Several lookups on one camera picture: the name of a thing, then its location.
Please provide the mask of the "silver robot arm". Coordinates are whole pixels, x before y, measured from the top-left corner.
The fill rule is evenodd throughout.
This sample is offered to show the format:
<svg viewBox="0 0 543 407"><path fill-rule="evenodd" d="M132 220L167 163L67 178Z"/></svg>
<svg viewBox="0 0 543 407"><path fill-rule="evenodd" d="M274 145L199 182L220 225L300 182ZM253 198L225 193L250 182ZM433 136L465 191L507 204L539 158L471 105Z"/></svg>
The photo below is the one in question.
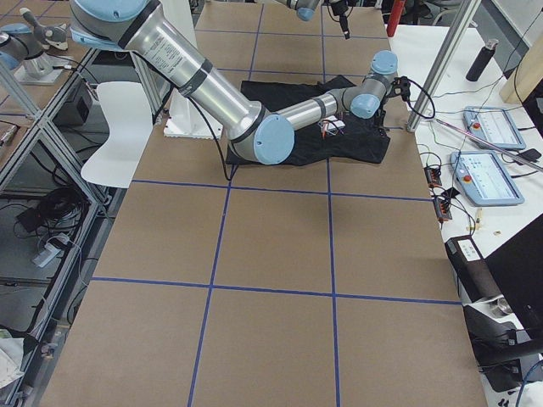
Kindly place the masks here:
<svg viewBox="0 0 543 407"><path fill-rule="evenodd" d="M318 6L322 3L327 8L330 18L340 25L341 32L345 39L350 39L350 28L348 18L355 2L345 0L279 0L279 3L295 11L300 20L310 21Z"/></svg>
<svg viewBox="0 0 543 407"><path fill-rule="evenodd" d="M72 37L98 49L134 52L192 98L226 133L241 159L280 164L294 149L295 132L329 116L350 112L369 119L390 94L395 53L376 53L359 86L333 89L276 113L248 100L165 17L159 1L73 1Z"/></svg>

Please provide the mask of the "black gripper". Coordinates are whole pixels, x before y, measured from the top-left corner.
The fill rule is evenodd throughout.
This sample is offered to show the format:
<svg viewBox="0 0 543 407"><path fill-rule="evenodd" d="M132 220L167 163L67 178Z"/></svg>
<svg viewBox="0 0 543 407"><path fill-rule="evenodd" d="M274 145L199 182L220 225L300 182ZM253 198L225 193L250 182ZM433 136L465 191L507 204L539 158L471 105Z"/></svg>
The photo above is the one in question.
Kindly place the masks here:
<svg viewBox="0 0 543 407"><path fill-rule="evenodd" d="M346 0L332 0L329 3L332 9L333 16L338 18L344 38L350 39L350 29L347 26L347 13L349 11L348 2Z"/></svg>
<svg viewBox="0 0 543 407"><path fill-rule="evenodd" d="M383 99L376 110L376 113L373 116L373 124L379 129L379 130L385 130L384 120L386 117L386 110L385 105L388 102L387 99Z"/></svg>

